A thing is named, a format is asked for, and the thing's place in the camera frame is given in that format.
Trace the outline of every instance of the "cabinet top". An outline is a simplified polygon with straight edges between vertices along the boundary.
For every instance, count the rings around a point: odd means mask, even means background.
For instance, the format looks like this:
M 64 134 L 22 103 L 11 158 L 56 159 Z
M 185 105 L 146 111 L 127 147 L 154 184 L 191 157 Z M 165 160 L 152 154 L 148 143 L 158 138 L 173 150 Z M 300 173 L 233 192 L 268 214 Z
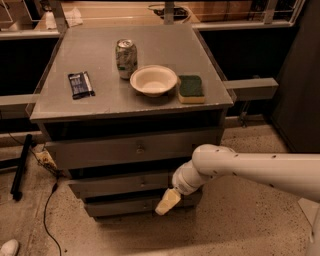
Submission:
M 158 98 L 136 92 L 119 77 L 115 47 L 133 40 L 138 67 L 163 65 L 177 75 L 198 75 L 204 104 L 181 104 L 177 88 Z M 72 99 L 68 74 L 87 71 L 96 96 Z M 31 114 L 32 122 L 55 122 L 222 109 L 233 102 L 190 24 L 67 30 Z

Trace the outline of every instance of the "sponge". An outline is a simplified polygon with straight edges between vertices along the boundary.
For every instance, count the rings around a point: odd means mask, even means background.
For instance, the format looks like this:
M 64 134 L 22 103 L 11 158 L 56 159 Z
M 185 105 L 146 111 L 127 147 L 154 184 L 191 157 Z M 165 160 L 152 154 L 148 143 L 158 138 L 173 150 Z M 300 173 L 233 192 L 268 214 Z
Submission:
M 178 91 L 179 101 L 184 104 L 204 103 L 205 97 L 202 92 L 202 81 L 199 76 L 179 76 L 180 86 Z

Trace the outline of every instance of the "aluminum can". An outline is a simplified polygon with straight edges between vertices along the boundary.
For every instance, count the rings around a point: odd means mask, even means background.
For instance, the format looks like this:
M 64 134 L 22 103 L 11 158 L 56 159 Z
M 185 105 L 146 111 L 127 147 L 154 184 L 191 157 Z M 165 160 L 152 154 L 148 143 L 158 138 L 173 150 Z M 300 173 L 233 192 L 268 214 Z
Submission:
M 138 68 L 137 47 L 130 39 L 120 39 L 116 46 L 116 61 L 119 75 L 130 79 Z

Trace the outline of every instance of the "paper bowl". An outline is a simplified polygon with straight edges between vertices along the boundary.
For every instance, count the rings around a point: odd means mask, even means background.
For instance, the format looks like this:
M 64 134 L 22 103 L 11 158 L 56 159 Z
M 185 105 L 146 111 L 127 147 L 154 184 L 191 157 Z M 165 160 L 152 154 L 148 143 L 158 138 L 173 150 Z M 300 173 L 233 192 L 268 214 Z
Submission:
M 149 97 L 159 97 L 171 90 L 178 81 L 177 75 L 169 68 L 150 65 L 137 69 L 130 78 L 134 89 Z

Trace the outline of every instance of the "speckled floor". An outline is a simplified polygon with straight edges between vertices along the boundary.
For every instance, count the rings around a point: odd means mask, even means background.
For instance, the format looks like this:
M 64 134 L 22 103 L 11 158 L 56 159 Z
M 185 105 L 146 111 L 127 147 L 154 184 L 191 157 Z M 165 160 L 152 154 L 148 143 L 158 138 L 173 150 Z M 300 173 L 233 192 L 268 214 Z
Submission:
M 273 127 L 263 122 L 249 122 L 247 128 L 228 122 L 222 145 L 237 152 L 287 152 Z M 20 146 L 0 148 L 0 156 L 19 156 L 20 151 Z M 59 255 L 43 225 L 55 178 L 29 154 L 23 197 L 16 202 L 10 195 L 13 177 L 0 175 L 0 244 L 15 238 L 19 256 Z M 48 229 L 62 255 L 305 255 L 311 227 L 299 198 L 239 177 L 206 184 L 193 210 L 115 218 L 103 224 L 88 217 L 67 182 L 59 181 L 47 210 Z

